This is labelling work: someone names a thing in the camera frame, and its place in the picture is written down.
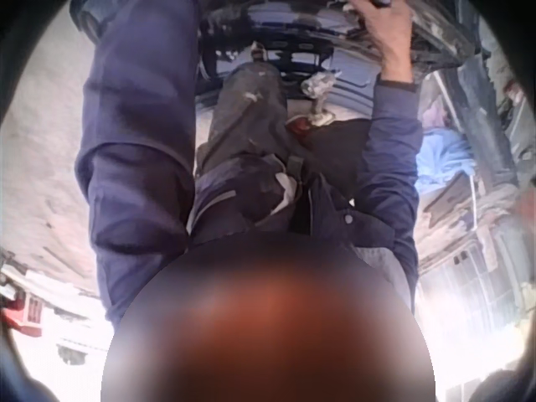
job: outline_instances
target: blue long-sleeve shirt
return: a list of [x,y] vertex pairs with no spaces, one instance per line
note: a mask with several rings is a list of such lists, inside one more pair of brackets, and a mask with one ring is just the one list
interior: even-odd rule
[[[90,205],[100,296],[115,325],[137,293],[191,241],[185,227],[195,194],[198,21],[196,0],[131,0],[98,44],[85,86],[75,171]],[[416,93],[376,85],[355,209],[327,210],[333,203],[316,202],[322,181],[310,190],[313,218],[322,217],[313,223],[316,233],[337,233],[345,214],[352,214],[350,241],[360,249],[391,251],[411,295],[418,278],[412,237],[415,157],[422,141],[417,108]],[[211,177],[224,180],[218,172]],[[210,177],[204,180],[207,187]],[[225,218],[206,225],[198,238],[225,235],[222,224],[247,229],[232,214]]]

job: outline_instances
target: blue cloth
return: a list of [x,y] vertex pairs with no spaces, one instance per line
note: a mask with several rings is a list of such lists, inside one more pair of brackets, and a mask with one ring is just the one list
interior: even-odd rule
[[459,172],[473,175],[475,161],[469,142],[448,128],[426,132],[417,155],[417,171],[415,187],[421,195],[444,188]]
[[[257,197],[271,188],[262,179],[270,167],[249,157],[214,168],[198,180],[196,192],[198,21],[197,0],[131,0],[97,45],[85,86],[76,176],[90,205],[100,297],[114,326],[140,290],[192,243],[259,229],[247,212],[259,208]],[[418,278],[418,104],[412,91],[376,85],[355,209],[325,180],[308,189],[312,235],[392,251],[412,296]],[[222,183],[226,172],[234,176]],[[249,179],[254,174],[258,180]],[[210,204],[231,183],[237,196],[210,207],[190,234],[190,211]],[[284,219],[271,224],[260,229],[288,230]]]

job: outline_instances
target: shirt sleeve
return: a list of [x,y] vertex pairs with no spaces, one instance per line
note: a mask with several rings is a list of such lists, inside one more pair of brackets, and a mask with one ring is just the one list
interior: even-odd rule
[[358,167],[356,208],[394,230],[393,253],[405,271],[412,299],[419,259],[413,239],[419,194],[416,156],[422,145],[417,119],[419,96],[414,86],[381,81],[374,88],[368,140]]
[[195,0],[131,0],[97,45],[85,85],[75,173],[115,327],[188,245],[197,32]]

